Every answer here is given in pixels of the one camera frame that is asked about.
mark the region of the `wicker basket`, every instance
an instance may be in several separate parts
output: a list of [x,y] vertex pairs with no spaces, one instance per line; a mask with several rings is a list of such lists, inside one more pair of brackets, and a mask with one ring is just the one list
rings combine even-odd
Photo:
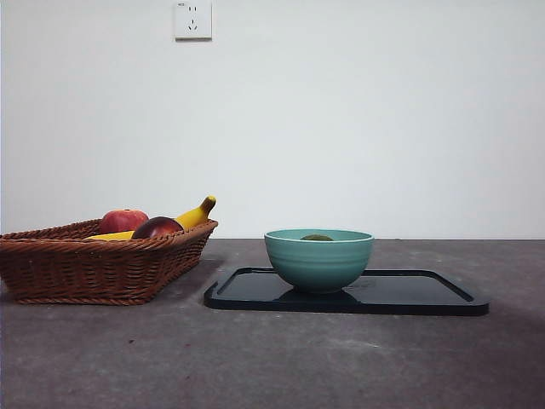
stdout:
[[152,239],[105,241],[100,219],[0,235],[0,276],[20,303],[136,305],[198,264],[218,222]]

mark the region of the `banana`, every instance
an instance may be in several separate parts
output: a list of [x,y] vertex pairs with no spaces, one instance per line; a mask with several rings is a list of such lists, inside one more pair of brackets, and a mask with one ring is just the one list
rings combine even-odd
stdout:
[[199,207],[189,210],[175,218],[179,222],[184,230],[194,228],[199,224],[206,223],[208,221],[208,214],[215,206],[215,197],[208,196]]
[[95,240],[129,240],[133,237],[134,231],[108,233],[108,234],[96,234],[95,236],[87,237],[86,239]]
[[[191,209],[181,215],[177,216],[175,220],[179,222],[184,230],[194,228],[199,224],[206,223],[208,221],[208,214],[215,206],[215,197],[207,196],[203,200],[203,203],[195,209]],[[129,240],[133,237],[134,230],[127,232],[108,233],[108,234],[96,234],[95,236],[87,237],[86,239],[96,240]]]

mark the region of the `table surface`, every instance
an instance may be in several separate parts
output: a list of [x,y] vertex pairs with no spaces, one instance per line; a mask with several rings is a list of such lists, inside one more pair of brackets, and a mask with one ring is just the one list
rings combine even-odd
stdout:
[[455,276],[490,298],[478,317],[203,305],[223,274],[267,266],[261,239],[211,239],[132,307],[19,305],[3,285],[2,408],[545,407],[545,241],[376,241],[368,268]]

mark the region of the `wall socket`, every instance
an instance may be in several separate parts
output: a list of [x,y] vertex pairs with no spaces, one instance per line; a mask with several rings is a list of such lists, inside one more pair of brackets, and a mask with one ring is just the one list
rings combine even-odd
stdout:
[[212,2],[192,0],[175,5],[176,40],[212,38]]

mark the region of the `bowl rim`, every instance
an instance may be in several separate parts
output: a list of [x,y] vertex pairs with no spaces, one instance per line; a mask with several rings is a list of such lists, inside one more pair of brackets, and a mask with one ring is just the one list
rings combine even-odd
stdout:
[[[282,237],[275,237],[271,234],[279,233],[279,232],[291,232],[295,230],[313,230],[315,232],[343,232],[343,233],[357,233],[357,234],[366,234],[369,237],[365,239],[352,239],[352,240],[333,240],[333,241],[321,241],[321,240],[303,240],[303,239],[285,239]],[[273,240],[280,240],[280,241],[293,241],[296,243],[316,243],[320,245],[332,245],[334,243],[358,243],[358,242],[365,242],[365,241],[373,241],[375,239],[375,236],[371,233],[367,232],[360,232],[358,230],[346,230],[344,228],[280,228],[278,230],[272,230],[270,232],[265,233],[266,239],[273,239]]]

